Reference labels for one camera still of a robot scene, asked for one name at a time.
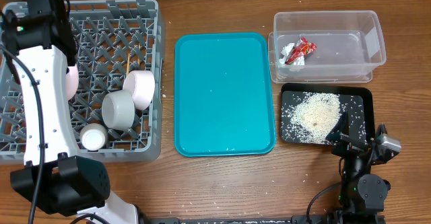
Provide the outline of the white paper napkin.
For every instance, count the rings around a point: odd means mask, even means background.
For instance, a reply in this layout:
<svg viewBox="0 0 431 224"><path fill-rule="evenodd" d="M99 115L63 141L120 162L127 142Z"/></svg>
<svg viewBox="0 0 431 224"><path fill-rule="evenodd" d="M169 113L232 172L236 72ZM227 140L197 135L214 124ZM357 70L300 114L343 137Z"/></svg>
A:
<svg viewBox="0 0 431 224"><path fill-rule="evenodd" d="M287 63L288 59L292 55L294 48L295 48L294 43L289 43L287 46L282 48L281 50L282 58L279 59L279 63L281 65L285 65ZM294 59L290 64L297 65L297 66L304 66L304 56Z"/></svg>

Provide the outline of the cooked rice leftovers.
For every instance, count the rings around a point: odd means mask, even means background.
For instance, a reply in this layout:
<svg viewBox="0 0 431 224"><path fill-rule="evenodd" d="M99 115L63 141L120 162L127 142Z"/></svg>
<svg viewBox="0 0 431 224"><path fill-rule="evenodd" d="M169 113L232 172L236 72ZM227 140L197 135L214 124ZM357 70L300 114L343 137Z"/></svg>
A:
<svg viewBox="0 0 431 224"><path fill-rule="evenodd" d="M281 138L289 143L330 145L326 136L349 116L349 135L366 139L364 102L360 96L285 91L281 95Z"/></svg>

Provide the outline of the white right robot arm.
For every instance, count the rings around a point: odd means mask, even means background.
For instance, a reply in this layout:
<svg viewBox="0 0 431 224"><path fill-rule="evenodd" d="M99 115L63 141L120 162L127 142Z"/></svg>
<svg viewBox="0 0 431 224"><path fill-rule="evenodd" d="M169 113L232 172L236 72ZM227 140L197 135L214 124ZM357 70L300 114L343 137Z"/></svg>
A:
<svg viewBox="0 0 431 224"><path fill-rule="evenodd" d="M384 223L379 213L384 210L391 185L371 173L371 167L387 163L400 150L401 144L387 134L385 125L378 126L374 138L361 141L350 136L350 120L344 112L327 135L335 143L332 154L339 156L341 191L340 209L327 215L328 223Z"/></svg>

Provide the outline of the large white round plate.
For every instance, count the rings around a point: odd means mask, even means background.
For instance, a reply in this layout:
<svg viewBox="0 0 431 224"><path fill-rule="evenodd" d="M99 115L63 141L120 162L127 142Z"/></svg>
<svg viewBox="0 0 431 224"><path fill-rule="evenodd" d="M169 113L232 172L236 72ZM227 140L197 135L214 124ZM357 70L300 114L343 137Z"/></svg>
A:
<svg viewBox="0 0 431 224"><path fill-rule="evenodd" d="M79 70L77 65L67 68L65 75L66 96L70 100L74 97L79 87Z"/></svg>

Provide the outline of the white cup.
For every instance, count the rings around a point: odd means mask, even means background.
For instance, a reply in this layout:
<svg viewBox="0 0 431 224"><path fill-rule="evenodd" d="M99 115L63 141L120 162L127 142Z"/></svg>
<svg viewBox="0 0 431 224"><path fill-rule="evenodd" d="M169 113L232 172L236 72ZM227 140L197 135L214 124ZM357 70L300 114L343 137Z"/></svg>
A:
<svg viewBox="0 0 431 224"><path fill-rule="evenodd" d="M91 123L81 129L80 140L88 151L97 151L108 142L108 133L101 124Z"/></svg>

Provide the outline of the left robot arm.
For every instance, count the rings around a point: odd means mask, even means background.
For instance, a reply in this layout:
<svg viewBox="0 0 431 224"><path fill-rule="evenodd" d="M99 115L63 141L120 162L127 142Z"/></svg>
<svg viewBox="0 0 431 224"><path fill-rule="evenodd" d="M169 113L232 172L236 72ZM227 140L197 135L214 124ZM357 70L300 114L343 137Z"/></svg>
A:
<svg viewBox="0 0 431 224"><path fill-rule="evenodd" d="M66 11L33 9L25 17L3 13L1 50L20 81L26 121L24 168L10 175L12 188L32 209L74 221L145 223L141 211L110 188L100 161L80 157L65 90L75 64L75 36Z"/></svg>

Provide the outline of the grey metal bowl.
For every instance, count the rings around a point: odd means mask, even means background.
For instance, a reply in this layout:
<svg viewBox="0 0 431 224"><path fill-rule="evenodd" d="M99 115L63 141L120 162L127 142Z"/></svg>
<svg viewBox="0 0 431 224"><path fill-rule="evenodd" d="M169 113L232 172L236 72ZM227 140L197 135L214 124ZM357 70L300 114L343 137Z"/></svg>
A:
<svg viewBox="0 0 431 224"><path fill-rule="evenodd" d="M106 94L102 102L102 119L108 128L126 131L135 118L135 105L127 90Z"/></svg>

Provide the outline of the red snack wrapper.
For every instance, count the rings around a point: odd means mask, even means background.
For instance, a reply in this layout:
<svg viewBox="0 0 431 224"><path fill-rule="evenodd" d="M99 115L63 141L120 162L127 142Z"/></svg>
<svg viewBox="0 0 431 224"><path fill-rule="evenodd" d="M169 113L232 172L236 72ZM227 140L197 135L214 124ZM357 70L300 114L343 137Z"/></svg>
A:
<svg viewBox="0 0 431 224"><path fill-rule="evenodd" d="M315 43L309 42L306 38L301 37L288 57L287 64L292 64L294 60L314 52L317 49Z"/></svg>

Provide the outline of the wooden chopstick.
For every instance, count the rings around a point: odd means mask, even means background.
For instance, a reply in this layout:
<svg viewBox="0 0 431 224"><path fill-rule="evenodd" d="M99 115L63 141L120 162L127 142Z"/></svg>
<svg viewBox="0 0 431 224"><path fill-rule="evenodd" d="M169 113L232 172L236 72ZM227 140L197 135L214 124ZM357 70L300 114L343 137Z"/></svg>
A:
<svg viewBox="0 0 431 224"><path fill-rule="evenodd" d="M140 58L140 52L141 52L141 50L140 50L140 49L141 49L141 48L140 48L140 47L141 47L141 44L139 43L139 44L138 44L138 47L137 47L137 51L138 51L138 52L136 53L136 55L137 55L137 62L138 62L138 64L139 64L139 65L140 65L140 63L141 63L141 58Z"/></svg>
<svg viewBox="0 0 431 224"><path fill-rule="evenodd" d="M128 76L128 74L129 74L129 70L130 70L130 59L131 59L131 55L130 55L130 53L129 53L129 54L128 54L128 57L127 57L126 76Z"/></svg>

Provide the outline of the small white bowl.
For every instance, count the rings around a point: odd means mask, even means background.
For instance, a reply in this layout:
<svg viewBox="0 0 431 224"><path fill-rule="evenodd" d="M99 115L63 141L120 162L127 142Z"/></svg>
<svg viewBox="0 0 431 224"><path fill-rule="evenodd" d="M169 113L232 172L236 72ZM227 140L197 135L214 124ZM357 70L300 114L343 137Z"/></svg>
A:
<svg viewBox="0 0 431 224"><path fill-rule="evenodd" d="M123 89L131 94L138 110L145 110L150 105L155 87L156 82L151 71L131 71L123 84Z"/></svg>

